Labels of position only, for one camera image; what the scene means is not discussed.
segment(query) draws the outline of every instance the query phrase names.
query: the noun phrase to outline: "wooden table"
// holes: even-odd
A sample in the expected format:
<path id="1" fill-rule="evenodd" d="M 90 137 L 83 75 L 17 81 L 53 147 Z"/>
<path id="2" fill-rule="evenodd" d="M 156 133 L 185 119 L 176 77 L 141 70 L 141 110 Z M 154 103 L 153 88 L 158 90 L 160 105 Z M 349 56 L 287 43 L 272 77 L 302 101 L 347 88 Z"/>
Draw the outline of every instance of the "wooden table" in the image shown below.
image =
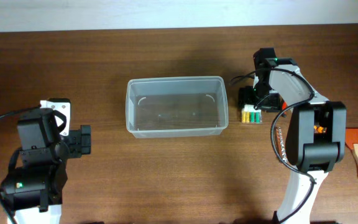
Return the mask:
<path id="1" fill-rule="evenodd" d="M 269 220 L 289 177 L 270 145 L 274 114 L 261 125 L 241 124 L 238 86 L 226 85 L 229 127 L 220 136 L 135 139 L 126 130 L 125 97 L 133 78 L 228 81 L 253 70 L 252 54 L 271 46 L 293 57 L 320 93 L 344 102 L 347 126 L 358 127 L 358 24 L 0 33 L 0 114 L 64 97 L 72 102 L 71 128 L 92 126 L 92 154 L 68 161 L 61 223 Z M 16 121 L 0 122 L 0 181 L 20 146 Z M 324 181 L 311 219 L 358 223 L 350 150 Z"/>

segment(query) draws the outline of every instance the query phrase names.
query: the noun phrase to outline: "clear plastic container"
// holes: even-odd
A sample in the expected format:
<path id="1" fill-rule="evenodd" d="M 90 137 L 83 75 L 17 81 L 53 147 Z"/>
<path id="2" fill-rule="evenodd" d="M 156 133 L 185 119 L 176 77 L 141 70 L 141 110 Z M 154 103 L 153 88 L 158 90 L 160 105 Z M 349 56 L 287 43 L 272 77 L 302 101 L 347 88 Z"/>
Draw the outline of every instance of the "clear plastic container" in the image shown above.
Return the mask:
<path id="1" fill-rule="evenodd" d="M 221 77 L 144 78 L 128 82 L 127 129 L 137 138 L 217 135 L 227 128 Z"/>

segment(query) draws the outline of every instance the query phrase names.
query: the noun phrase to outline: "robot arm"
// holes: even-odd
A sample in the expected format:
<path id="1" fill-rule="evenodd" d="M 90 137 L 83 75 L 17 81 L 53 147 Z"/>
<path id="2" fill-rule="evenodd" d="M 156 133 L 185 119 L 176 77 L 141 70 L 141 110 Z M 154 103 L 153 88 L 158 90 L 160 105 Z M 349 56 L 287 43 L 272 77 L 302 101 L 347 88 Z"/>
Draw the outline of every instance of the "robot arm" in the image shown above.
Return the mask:
<path id="1" fill-rule="evenodd" d="M 289 70 L 302 76 L 292 58 L 276 58 L 274 49 L 260 49 L 254 54 L 256 68 L 254 89 L 263 98 L 279 94 L 287 105 L 307 100 L 309 88 L 290 73 L 259 68 Z M 344 157 L 346 108 L 341 102 L 331 102 L 313 87 L 314 98 L 307 104 L 293 109 L 288 136 L 285 142 L 289 163 L 303 173 L 310 174 L 316 184 L 307 201 L 294 215 L 310 189 L 310 178 L 291 172 L 284 200 L 274 214 L 275 223 L 310 223 L 310 212 L 318 189 L 332 171 L 334 164 Z M 326 128 L 325 133 L 315 133 L 314 126 Z"/>
<path id="2" fill-rule="evenodd" d="M 91 127 L 69 131 L 70 105 L 69 99 L 49 99 L 20 117 L 22 147 L 0 188 L 8 223 L 59 223 L 67 160 L 91 153 Z M 19 155 L 23 167 L 16 167 Z"/>

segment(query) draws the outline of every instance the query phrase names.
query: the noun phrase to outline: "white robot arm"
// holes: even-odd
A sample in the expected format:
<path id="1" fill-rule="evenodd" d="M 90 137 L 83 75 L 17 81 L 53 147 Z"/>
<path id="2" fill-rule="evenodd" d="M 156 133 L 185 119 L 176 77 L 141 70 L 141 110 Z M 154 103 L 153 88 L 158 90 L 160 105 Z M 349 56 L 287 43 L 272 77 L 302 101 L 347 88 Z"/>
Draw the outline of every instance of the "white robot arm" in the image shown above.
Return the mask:
<path id="1" fill-rule="evenodd" d="M 261 98 L 278 93 L 287 105 L 293 105 L 307 100 L 310 88 L 314 91 L 313 99 L 293 109 L 285 143 L 290 165 L 314 178 L 313 191 L 304 202 L 311 186 L 310 177 L 291 171 L 284 200 L 273 217 L 275 223 L 309 224 L 320 185 L 334 164 L 344 156 L 346 108 L 341 102 L 330 102 L 306 80 L 306 83 L 302 82 L 292 75 L 290 72 L 295 72 L 303 78 L 296 62 L 292 58 L 276 58 L 273 48 L 256 52 L 254 63 L 254 90 Z M 315 133 L 315 125 L 325 127 L 326 132 Z"/>

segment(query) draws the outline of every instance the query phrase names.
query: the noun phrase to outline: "yellow battery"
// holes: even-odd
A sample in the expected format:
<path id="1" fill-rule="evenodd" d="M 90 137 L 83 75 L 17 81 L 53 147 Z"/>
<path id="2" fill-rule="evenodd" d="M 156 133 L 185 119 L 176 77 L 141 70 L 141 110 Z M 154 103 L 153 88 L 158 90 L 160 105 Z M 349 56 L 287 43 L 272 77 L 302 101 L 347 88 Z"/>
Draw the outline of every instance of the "yellow battery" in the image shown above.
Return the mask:
<path id="1" fill-rule="evenodd" d="M 242 123 L 246 122 L 246 112 L 245 111 L 241 111 L 241 122 Z"/>
<path id="2" fill-rule="evenodd" d="M 246 123 L 249 123 L 249 112 L 246 112 Z"/>

